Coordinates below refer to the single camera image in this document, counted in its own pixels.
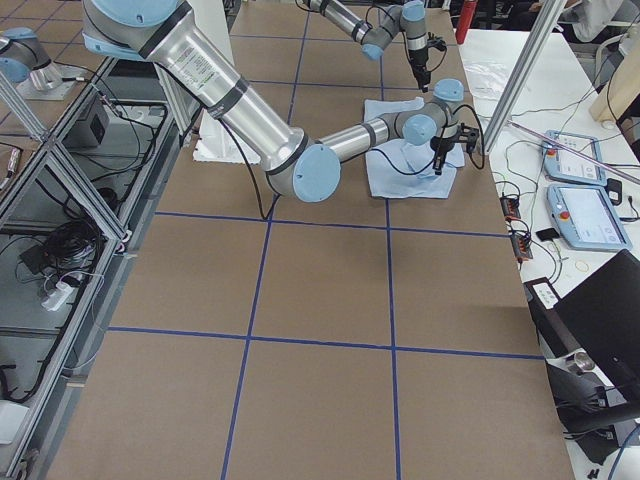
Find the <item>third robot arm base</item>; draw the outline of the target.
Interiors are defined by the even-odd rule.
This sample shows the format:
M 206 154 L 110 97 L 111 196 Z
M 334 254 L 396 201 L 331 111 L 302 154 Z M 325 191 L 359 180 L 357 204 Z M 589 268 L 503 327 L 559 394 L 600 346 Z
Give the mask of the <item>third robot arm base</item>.
M 27 27 L 1 32 L 1 73 L 27 100 L 62 101 L 76 78 L 74 73 L 64 76 L 35 32 Z

